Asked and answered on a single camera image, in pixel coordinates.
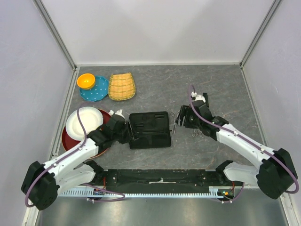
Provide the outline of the black zip tool case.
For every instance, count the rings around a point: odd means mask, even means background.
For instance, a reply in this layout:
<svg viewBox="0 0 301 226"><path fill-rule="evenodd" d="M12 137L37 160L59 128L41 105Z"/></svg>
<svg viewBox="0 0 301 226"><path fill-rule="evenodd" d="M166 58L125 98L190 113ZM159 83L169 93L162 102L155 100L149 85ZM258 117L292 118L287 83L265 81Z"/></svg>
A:
<svg viewBox="0 0 301 226"><path fill-rule="evenodd" d="M135 149L171 147L167 111L132 113L129 115L133 138L129 147Z"/></svg>

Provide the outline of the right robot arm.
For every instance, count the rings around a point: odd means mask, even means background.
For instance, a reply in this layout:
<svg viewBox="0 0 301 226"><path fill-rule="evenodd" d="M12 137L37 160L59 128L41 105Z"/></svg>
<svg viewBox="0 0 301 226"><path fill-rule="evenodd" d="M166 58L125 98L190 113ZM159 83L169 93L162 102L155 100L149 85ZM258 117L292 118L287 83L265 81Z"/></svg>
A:
<svg viewBox="0 0 301 226"><path fill-rule="evenodd" d="M272 199L283 193L299 191L298 176L289 152L283 148L274 150L262 145L238 131L226 119L213 116L208 105L202 101L193 101L183 105L178 115L179 126L198 129L204 136L225 144L248 159L250 166L234 161L225 161L215 174L216 182L227 185L230 181L257 185Z"/></svg>

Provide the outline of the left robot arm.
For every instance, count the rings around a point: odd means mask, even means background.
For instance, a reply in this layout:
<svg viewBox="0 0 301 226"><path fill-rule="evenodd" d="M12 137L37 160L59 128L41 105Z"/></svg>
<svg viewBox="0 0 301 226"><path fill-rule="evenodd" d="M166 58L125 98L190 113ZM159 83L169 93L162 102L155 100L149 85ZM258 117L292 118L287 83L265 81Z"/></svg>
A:
<svg viewBox="0 0 301 226"><path fill-rule="evenodd" d="M114 142L129 143L133 138L130 122L114 114L106 124L85 133L83 141L64 154L45 163L33 162L25 175L21 191L26 207L48 208L58 195L78 185L99 185L103 173L84 161L106 150Z"/></svg>

